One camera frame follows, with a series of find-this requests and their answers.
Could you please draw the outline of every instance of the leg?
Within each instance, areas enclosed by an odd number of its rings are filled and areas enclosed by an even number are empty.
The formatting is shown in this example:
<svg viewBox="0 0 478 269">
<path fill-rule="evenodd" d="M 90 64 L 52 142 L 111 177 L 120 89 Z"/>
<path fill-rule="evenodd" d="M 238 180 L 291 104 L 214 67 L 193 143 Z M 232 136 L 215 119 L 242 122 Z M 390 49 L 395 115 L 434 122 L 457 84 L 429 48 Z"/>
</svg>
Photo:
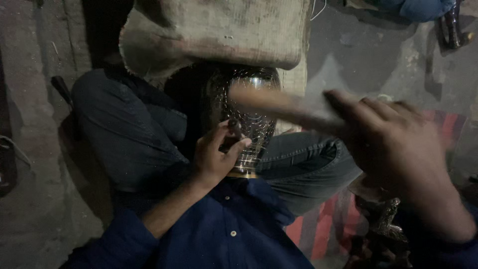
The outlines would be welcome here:
<svg viewBox="0 0 478 269">
<path fill-rule="evenodd" d="M 296 216 L 323 203 L 361 173 L 342 141 L 311 132 L 274 136 L 256 170 Z"/>
<path fill-rule="evenodd" d="M 146 98 L 148 92 L 156 100 L 145 104 L 139 97 Z M 184 132 L 186 118 L 172 109 L 169 97 L 138 78 L 99 69 L 78 79 L 73 102 L 114 189 L 161 195 L 180 183 L 178 177 L 169 177 L 171 168 L 189 161 L 169 132 Z"/>
</svg>

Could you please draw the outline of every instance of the man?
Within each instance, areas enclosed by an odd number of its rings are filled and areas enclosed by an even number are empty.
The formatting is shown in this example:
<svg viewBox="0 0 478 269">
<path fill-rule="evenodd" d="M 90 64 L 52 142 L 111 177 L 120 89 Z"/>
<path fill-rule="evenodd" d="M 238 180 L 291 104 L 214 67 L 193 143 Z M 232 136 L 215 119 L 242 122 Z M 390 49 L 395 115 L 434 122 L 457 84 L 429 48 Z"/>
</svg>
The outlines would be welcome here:
<svg viewBox="0 0 478 269">
<path fill-rule="evenodd" d="M 342 139 L 359 167 L 419 216 L 405 219 L 410 232 L 422 231 L 407 233 L 414 265 L 478 264 L 476 224 L 446 173 L 433 125 L 403 103 L 326 96 L 347 123 Z M 95 70 L 78 80 L 73 99 L 117 190 L 115 204 L 135 213 L 117 210 L 66 268 L 313 268 L 282 228 L 361 172 L 341 140 L 296 133 L 271 140 L 257 167 L 262 179 L 225 179 L 250 140 L 219 152 L 229 134 L 223 122 L 198 140 L 186 173 L 189 161 L 172 143 L 183 138 L 185 116 L 165 94 Z"/>
</svg>

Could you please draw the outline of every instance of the blue jeans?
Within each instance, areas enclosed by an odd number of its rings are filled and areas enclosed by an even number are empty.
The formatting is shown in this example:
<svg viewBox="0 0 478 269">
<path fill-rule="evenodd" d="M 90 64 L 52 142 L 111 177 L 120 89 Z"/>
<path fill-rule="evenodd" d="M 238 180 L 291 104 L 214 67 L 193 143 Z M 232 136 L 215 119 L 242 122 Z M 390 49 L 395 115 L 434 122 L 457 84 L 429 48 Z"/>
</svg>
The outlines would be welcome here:
<svg viewBox="0 0 478 269">
<path fill-rule="evenodd" d="M 143 212 L 187 178 L 190 160 L 174 145 L 184 139 L 187 116 L 165 93 L 139 78 L 97 69 L 78 79 L 72 95 L 112 183 L 115 206 Z M 274 136 L 257 172 L 299 216 L 361 170 L 340 140 L 302 132 Z"/>
</svg>

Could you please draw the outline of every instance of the left hand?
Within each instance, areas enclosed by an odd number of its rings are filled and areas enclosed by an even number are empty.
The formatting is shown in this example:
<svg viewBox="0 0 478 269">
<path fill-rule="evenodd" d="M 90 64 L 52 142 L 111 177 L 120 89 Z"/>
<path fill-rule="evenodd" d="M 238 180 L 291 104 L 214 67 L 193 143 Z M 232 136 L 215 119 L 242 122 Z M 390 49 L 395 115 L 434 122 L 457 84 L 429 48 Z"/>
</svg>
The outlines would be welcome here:
<svg viewBox="0 0 478 269">
<path fill-rule="evenodd" d="M 233 136 L 224 121 L 211 130 L 206 136 L 201 137 L 196 143 L 194 156 L 193 180 L 201 183 L 202 187 L 213 189 L 231 171 L 239 154 L 251 144 L 249 138 L 236 142 L 227 153 L 219 151 L 219 147 L 228 136 Z"/>
</svg>

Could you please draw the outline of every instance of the shirt sleeve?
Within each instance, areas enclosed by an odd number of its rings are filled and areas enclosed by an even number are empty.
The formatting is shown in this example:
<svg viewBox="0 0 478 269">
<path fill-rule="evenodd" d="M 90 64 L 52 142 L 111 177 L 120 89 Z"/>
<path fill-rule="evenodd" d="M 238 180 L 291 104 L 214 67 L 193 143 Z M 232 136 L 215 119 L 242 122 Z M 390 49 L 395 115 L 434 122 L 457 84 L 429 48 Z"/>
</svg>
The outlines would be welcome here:
<svg viewBox="0 0 478 269">
<path fill-rule="evenodd" d="M 478 209 L 466 203 L 465 206 L 477 222 Z M 477 237 L 464 244 L 452 244 L 437 238 L 416 215 L 408 211 L 399 211 L 396 219 L 409 240 L 414 268 L 478 268 Z"/>
<path fill-rule="evenodd" d="M 135 213 L 124 211 L 100 239 L 75 250 L 62 268 L 142 268 L 158 243 Z"/>
</svg>

